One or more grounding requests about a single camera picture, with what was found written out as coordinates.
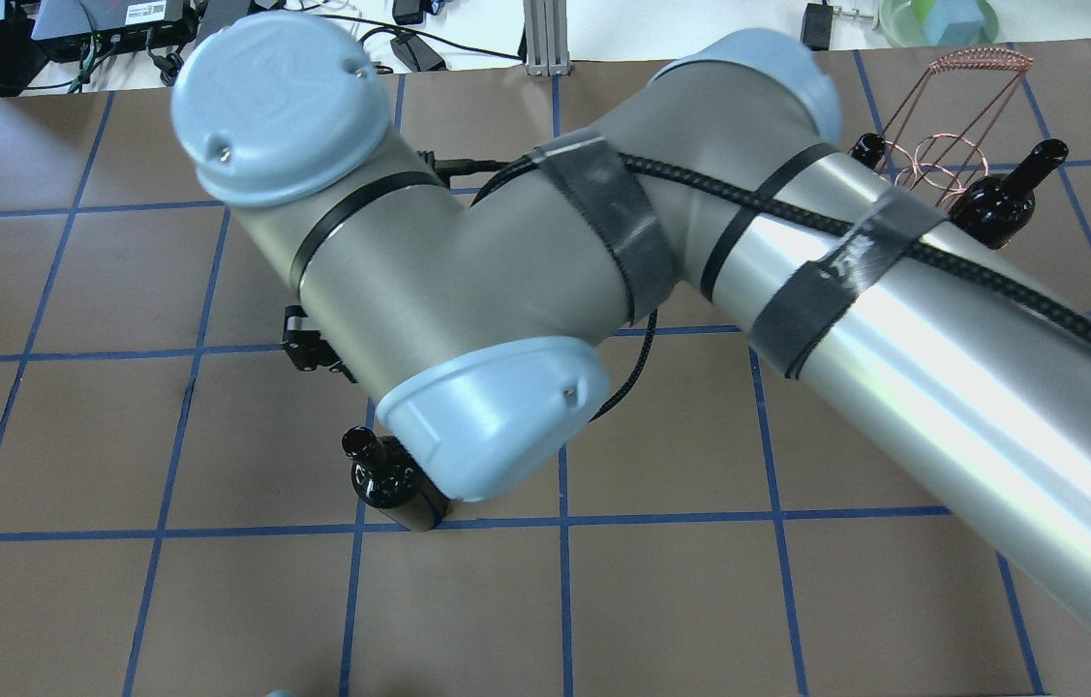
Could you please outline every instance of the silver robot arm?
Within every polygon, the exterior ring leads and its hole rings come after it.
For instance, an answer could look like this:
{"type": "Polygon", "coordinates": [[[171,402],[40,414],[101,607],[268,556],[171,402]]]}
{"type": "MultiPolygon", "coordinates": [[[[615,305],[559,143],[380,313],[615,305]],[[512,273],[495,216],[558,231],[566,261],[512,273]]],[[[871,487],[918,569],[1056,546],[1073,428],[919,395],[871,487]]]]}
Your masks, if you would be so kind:
{"type": "Polygon", "coordinates": [[[899,261],[922,239],[1044,292],[825,144],[837,93],[792,39],[736,32],[670,64],[471,208],[323,20],[214,36],[172,117],[202,184],[451,497],[500,494],[575,436],[610,388],[595,346],[683,280],[1091,626],[1091,346],[899,261]],[[678,168],[861,225],[754,215],[678,168]]]}

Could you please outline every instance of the blue plastic cover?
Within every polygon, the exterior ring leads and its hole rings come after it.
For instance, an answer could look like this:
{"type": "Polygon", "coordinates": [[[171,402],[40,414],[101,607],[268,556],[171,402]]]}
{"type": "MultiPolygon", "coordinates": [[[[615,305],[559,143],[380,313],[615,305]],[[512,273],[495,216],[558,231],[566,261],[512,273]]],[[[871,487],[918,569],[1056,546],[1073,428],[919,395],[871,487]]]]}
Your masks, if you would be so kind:
{"type": "Polygon", "coordinates": [[[705,61],[745,65],[770,76],[803,103],[820,137],[838,144],[842,135],[842,106],[838,100],[838,88],[816,67],[812,50],[805,45],[768,28],[743,28],[699,53],[679,58],[661,68],[652,80],[679,65],[705,61]]]}
{"type": "Polygon", "coordinates": [[[391,128],[391,103],[340,26],[257,13],[192,52],[170,119],[205,191],[262,207],[314,194],[364,163],[391,128]]]}
{"type": "Polygon", "coordinates": [[[597,349],[571,336],[482,348],[409,376],[376,416],[437,489],[482,502],[577,435],[610,392],[597,349]]]}

